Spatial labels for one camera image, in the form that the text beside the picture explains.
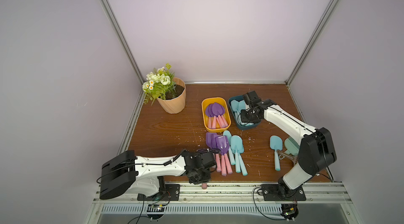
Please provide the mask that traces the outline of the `teal shovel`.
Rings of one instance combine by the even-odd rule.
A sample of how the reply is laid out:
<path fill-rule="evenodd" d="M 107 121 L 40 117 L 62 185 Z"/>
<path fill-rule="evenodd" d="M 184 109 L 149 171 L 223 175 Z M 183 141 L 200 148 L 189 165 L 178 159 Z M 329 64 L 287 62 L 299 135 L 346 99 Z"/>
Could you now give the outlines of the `teal shovel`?
<path fill-rule="evenodd" d="M 278 151 L 283 150 L 283 141 L 279 136 L 271 136 L 270 137 L 270 148 L 274 151 L 274 164 L 275 164 L 275 171 L 280 171 L 280 160 Z"/>
<path fill-rule="evenodd" d="M 246 110 L 246 103 L 244 100 L 238 103 L 238 112 L 241 113 L 242 110 Z"/>
<path fill-rule="evenodd" d="M 225 130 L 223 132 L 223 135 L 227 137 L 227 141 L 228 141 L 227 145 L 228 145 L 228 155 L 229 155 L 230 164 L 235 165 L 235 158 L 234 158 L 234 155 L 232 153 L 231 146 L 230 146 L 232 135 L 231 135 L 229 130 Z"/>
<path fill-rule="evenodd" d="M 238 147 L 237 148 L 238 148 L 238 153 L 239 153 L 239 162 L 240 162 L 241 172 L 242 172 L 243 176 L 247 176 L 248 172 L 247 172 L 245 163 L 244 163 L 244 161 L 242 159 L 242 156 L 241 156 L 241 154 L 244 152 L 243 141 L 241 139 L 238 141 Z"/>
<path fill-rule="evenodd" d="M 238 119 L 239 119 L 239 110 L 238 110 L 238 108 L 239 108 L 239 101 L 237 101 L 237 100 L 232 100 L 231 102 L 230 102 L 230 107 L 231 107 L 231 110 L 233 111 L 233 114 L 234 114 L 234 118 L 235 118 L 235 121 L 236 121 L 236 123 L 239 123 L 239 121 L 238 121 Z"/>
<path fill-rule="evenodd" d="M 233 135 L 230 138 L 230 148 L 233 154 L 235 155 L 235 168 L 237 173 L 241 172 L 241 164 L 239 157 L 240 157 L 240 151 L 242 150 L 242 146 L 243 141 L 240 136 Z"/>

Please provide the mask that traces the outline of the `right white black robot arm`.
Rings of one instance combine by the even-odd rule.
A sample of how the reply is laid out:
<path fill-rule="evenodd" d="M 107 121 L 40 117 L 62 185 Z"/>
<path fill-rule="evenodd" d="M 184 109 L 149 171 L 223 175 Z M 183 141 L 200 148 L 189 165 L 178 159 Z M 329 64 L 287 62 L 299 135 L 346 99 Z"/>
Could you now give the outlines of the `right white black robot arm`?
<path fill-rule="evenodd" d="M 243 95 L 248 109 L 241 111 L 243 123 L 266 120 L 287 133 L 299 147 L 297 164 L 278 181 L 278 191 L 296 191 L 337 160 L 328 129 L 315 128 L 295 118 L 270 99 L 262 101 L 255 91 Z"/>

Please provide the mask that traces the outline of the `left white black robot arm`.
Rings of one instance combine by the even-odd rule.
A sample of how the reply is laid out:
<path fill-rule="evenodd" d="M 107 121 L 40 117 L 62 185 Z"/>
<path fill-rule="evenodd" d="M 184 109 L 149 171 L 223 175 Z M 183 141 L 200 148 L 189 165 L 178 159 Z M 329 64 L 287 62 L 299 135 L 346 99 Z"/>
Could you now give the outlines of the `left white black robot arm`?
<path fill-rule="evenodd" d="M 100 199 L 117 198 L 129 189 L 146 197 L 163 194 L 165 176 L 187 177 L 194 185 L 207 183 L 217 166 L 215 155 L 219 153 L 217 148 L 196 152 L 184 149 L 175 156 L 151 158 L 127 150 L 102 165 L 102 175 L 97 179 Z"/>

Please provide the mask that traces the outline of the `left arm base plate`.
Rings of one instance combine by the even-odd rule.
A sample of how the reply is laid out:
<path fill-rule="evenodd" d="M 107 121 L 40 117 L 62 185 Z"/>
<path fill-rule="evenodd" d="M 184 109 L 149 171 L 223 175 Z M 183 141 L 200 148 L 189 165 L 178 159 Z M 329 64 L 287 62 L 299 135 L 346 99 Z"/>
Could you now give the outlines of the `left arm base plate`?
<path fill-rule="evenodd" d="M 179 201 L 179 194 L 180 194 L 181 186 L 180 184 L 166 184 L 165 188 L 158 192 L 157 194 L 146 197 L 143 194 L 138 194 L 137 200 L 138 201 Z"/>

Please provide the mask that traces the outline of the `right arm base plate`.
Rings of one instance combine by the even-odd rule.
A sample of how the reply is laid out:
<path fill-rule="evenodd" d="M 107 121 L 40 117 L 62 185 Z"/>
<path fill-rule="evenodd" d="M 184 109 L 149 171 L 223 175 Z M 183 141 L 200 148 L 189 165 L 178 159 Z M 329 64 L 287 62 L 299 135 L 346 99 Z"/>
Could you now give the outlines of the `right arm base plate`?
<path fill-rule="evenodd" d="M 306 195 L 302 186 L 297 189 L 289 189 L 281 184 L 261 184 L 264 201 L 306 201 Z"/>

